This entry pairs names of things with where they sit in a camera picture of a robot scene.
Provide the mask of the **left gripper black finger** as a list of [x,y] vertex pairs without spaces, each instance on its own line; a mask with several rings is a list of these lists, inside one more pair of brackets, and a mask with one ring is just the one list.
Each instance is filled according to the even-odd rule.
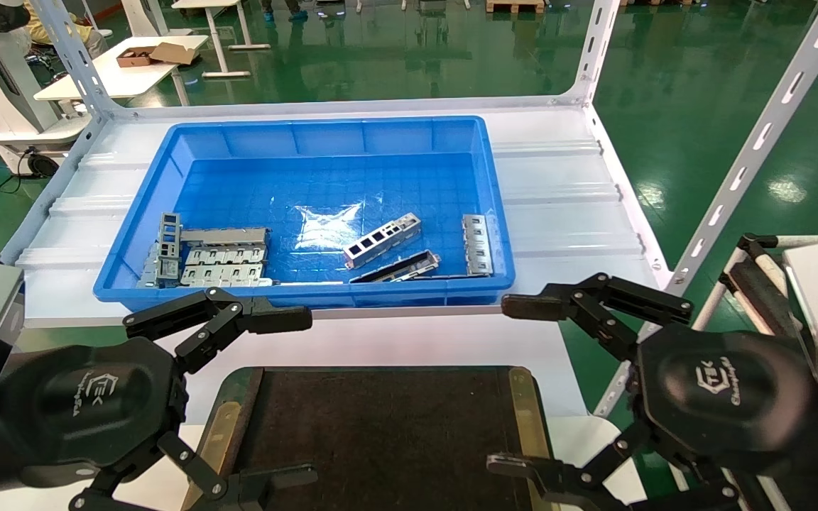
[[175,347],[175,361],[185,374],[195,374],[241,334],[302,332],[312,327],[312,312],[299,307],[276,307],[261,295],[240,298],[211,287],[124,317],[130,339],[149,341],[197,327]]
[[[267,471],[234,473],[222,478],[175,432],[157,437],[156,446],[201,490],[190,510],[266,510],[273,492],[308,485],[318,474],[311,463]],[[147,510],[148,507],[116,500],[113,494],[126,472],[102,469],[93,483],[77,494],[69,510]]]

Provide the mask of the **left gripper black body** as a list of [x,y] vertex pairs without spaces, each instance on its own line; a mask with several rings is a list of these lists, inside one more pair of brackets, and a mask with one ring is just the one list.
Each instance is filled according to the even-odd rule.
[[175,357],[146,339],[21,353],[0,379],[0,475],[37,488],[85,469],[133,480],[162,459],[187,401]]

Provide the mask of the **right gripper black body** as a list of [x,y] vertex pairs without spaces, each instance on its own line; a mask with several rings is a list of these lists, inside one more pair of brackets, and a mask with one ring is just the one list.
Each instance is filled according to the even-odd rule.
[[717,463],[781,463],[816,397],[805,357],[782,337],[668,326],[636,361],[650,423]]

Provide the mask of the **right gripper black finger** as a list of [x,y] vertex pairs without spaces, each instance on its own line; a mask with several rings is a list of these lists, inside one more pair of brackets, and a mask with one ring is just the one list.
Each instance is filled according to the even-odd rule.
[[638,334],[614,316],[620,312],[651,324],[688,324],[694,305],[685,299],[604,273],[577,284],[549,282],[536,295],[502,297],[504,316],[545,322],[574,322],[618,361],[636,359]]
[[736,510],[738,491],[723,476],[702,482],[697,488],[663,497],[623,502],[611,494],[604,482],[640,449],[655,449],[688,461],[687,450],[673,437],[650,422],[633,422],[613,443],[607,444],[584,468],[562,460],[494,454],[487,456],[489,472],[533,483],[543,501],[570,505],[582,510]]

